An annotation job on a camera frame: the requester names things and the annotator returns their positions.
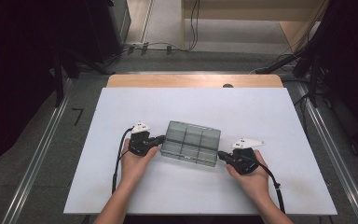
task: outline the black cable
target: black cable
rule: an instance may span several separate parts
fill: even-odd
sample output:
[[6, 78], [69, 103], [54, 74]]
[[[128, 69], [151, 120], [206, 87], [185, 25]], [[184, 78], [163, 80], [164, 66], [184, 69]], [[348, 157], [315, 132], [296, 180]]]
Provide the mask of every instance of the black cable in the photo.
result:
[[[194, 26], [193, 26], [193, 16], [194, 16], [194, 11], [197, 7], [197, 17], [196, 17], [196, 30], [194, 30]], [[191, 17], [190, 17], [190, 25], [191, 25], [191, 33], [193, 35], [193, 42], [189, 43], [188, 46], [188, 50], [192, 50], [193, 48], [196, 47], [197, 42], [199, 41], [199, 14], [200, 14], [200, 0], [196, 0], [196, 2], [194, 3], [193, 9], [191, 11]]]
[[132, 129], [133, 129], [133, 127], [127, 129], [126, 132], [124, 132], [123, 136], [121, 137], [120, 148], [118, 149], [118, 154], [117, 154], [115, 173], [113, 174], [112, 194], [113, 194], [113, 193], [115, 192], [115, 190], [116, 190], [118, 162], [120, 161], [121, 157], [124, 156], [124, 154], [128, 152], [128, 150], [127, 150], [127, 151], [126, 151], [125, 153], [123, 153], [123, 155], [121, 156], [121, 149], [123, 148], [124, 138], [126, 137], [127, 133], [129, 133]]
[[275, 187], [275, 190], [277, 191], [277, 196], [278, 196], [278, 202], [279, 202], [279, 206], [281, 208], [281, 211], [283, 213], [285, 213], [284, 211], [284, 204], [283, 204], [283, 197], [282, 197], [282, 193], [281, 193], [281, 189], [280, 189], [280, 186], [281, 184], [278, 183], [276, 180], [275, 180], [275, 176], [272, 174], [272, 172], [269, 170], [269, 168], [267, 168], [267, 166], [261, 164], [259, 161], [257, 162], [257, 164], [259, 166], [261, 166], [264, 171], [266, 171], [266, 173], [271, 176], [271, 179], [272, 179], [272, 182], [274, 183], [274, 187]]

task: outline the white table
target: white table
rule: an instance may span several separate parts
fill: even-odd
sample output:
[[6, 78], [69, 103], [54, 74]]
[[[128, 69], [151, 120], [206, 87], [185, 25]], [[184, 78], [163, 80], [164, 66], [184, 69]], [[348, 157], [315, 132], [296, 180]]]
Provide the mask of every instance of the white table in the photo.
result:
[[[219, 150], [225, 151], [242, 137], [263, 140], [266, 144], [258, 149], [282, 184], [287, 214], [337, 213], [286, 89], [107, 88], [89, 129], [65, 214], [101, 212], [111, 195], [121, 135], [139, 120], [152, 127], [152, 136], [165, 134], [170, 120], [219, 129]], [[270, 194], [278, 204], [272, 182]], [[223, 161], [208, 167], [160, 154], [150, 162], [128, 213], [257, 214]]]

